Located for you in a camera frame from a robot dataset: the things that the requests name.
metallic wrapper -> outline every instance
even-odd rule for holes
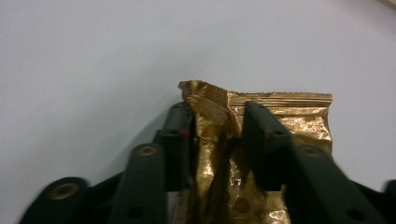
[[[199,145],[192,188],[181,192],[174,224],[290,223],[282,191],[258,190],[239,145],[246,101],[267,106],[290,130],[294,144],[332,153],[328,126],[330,94],[238,93],[203,81],[180,82],[195,113]]]

black plastic part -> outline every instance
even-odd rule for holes
[[[388,223],[396,223],[396,180],[388,182],[385,192],[377,192],[361,184],[354,184]]]
[[[25,212],[21,224],[80,223],[85,215],[87,183],[77,177],[66,177],[48,185]]]
[[[166,191],[181,191],[190,186],[192,118],[186,103],[178,103],[171,107],[163,125],[161,145],[166,160]]]
[[[166,223],[164,169],[160,145],[136,147],[123,173],[108,223]]]
[[[293,224],[386,223],[321,148],[288,150],[286,206]]]
[[[242,146],[257,186],[280,190],[284,182],[284,154],[291,147],[291,135],[265,106],[246,103]]]

